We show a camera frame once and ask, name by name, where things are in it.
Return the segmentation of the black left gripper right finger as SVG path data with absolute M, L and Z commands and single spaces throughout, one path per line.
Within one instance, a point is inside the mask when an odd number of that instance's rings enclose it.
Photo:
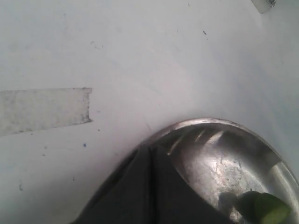
M 151 149 L 155 195 L 153 224 L 230 224 L 185 182 L 165 150 Z

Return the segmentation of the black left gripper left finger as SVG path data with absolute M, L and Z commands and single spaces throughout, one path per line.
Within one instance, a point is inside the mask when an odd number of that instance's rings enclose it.
M 151 174 L 150 150 L 135 150 L 100 186 L 74 223 L 151 223 Z

